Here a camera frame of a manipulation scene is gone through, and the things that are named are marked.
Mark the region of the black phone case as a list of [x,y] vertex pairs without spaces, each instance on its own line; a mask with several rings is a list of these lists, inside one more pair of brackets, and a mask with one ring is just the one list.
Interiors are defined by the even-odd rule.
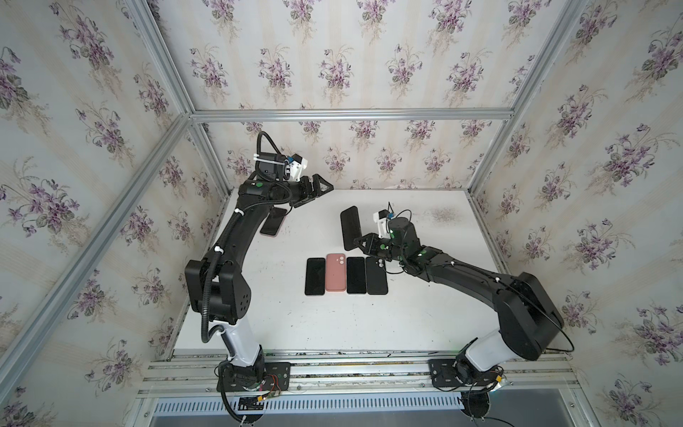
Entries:
[[368,257],[365,259],[365,268],[366,293],[368,295],[387,295],[389,287],[384,260]]

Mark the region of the black pad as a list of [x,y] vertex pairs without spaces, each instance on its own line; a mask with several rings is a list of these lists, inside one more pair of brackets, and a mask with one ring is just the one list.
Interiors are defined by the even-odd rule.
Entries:
[[366,293],[366,262],[364,257],[347,259],[347,293],[364,295]]

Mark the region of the pink phone case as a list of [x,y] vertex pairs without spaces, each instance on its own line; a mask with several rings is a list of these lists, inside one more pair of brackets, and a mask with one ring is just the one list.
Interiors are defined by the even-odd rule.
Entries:
[[347,289],[345,254],[328,254],[325,258],[325,291],[344,292]]

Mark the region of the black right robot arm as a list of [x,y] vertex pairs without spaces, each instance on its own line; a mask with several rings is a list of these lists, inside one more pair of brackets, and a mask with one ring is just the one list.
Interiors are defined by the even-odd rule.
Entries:
[[361,234],[358,216],[341,219],[345,247],[371,258],[397,262],[405,274],[457,290],[490,307],[498,329],[473,339],[457,355],[453,368],[459,380],[474,379],[511,359],[535,361],[563,332],[564,320],[534,275],[491,272],[465,263],[436,247],[423,245],[414,224],[393,217],[381,233]]

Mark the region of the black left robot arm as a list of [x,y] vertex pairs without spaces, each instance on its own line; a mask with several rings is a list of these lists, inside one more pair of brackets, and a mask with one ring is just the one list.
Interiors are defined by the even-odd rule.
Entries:
[[252,290],[243,263],[256,232],[277,206],[297,208],[331,192],[319,174],[304,175],[308,161],[298,154],[257,154],[254,172],[239,186],[233,214],[200,260],[187,263],[184,274],[192,311],[200,315],[200,339],[218,334],[235,377],[259,384],[266,375],[263,347],[247,320]]

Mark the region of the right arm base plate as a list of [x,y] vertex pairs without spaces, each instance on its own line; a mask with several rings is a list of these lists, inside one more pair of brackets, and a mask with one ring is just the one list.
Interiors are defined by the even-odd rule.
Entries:
[[494,366],[487,371],[478,371],[466,359],[430,359],[428,361],[430,380],[438,389],[459,387],[489,387],[498,383],[503,368]]

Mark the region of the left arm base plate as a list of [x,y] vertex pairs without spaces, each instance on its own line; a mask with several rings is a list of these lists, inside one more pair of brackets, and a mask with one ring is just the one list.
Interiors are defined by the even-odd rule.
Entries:
[[242,368],[224,361],[215,368],[217,391],[287,391],[291,367],[287,362],[266,362],[252,368]]

